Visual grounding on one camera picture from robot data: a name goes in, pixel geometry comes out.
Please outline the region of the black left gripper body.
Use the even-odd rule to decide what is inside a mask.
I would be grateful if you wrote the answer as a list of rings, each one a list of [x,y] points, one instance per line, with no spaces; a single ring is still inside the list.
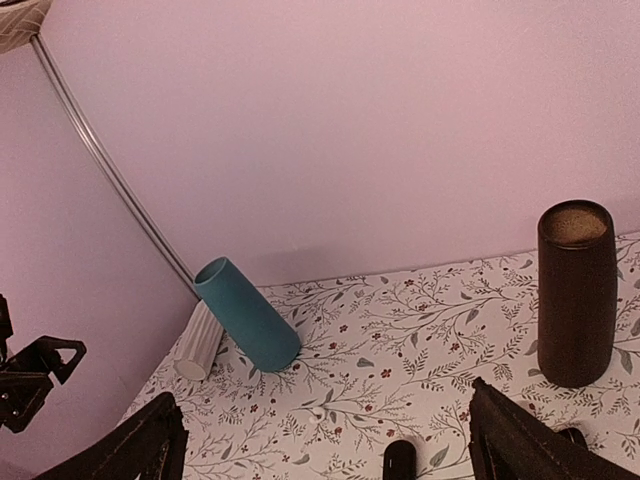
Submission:
[[[53,389],[51,371],[1,371],[1,426],[23,432]]]

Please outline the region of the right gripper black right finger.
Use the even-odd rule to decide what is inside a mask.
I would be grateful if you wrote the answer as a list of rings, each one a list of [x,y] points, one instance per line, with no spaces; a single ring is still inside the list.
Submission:
[[[469,404],[469,453],[476,479],[637,479],[571,442],[482,378]]]

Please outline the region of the black oval charging case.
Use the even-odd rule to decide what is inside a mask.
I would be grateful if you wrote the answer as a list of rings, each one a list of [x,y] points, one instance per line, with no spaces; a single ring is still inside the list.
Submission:
[[[417,453],[412,442],[396,440],[391,442],[383,455],[383,480],[415,480]]]

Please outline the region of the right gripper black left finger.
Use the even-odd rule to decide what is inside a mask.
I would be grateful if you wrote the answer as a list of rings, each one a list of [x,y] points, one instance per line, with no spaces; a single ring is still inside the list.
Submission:
[[[180,479],[188,431],[174,396],[162,392],[99,442],[40,479]]]

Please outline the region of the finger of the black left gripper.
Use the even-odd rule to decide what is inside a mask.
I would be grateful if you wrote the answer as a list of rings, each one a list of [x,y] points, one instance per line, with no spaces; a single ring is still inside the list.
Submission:
[[[60,350],[73,350],[73,357],[66,361]],[[82,341],[41,336],[7,361],[7,371],[12,373],[53,373],[63,385],[78,366],[87,348]]]

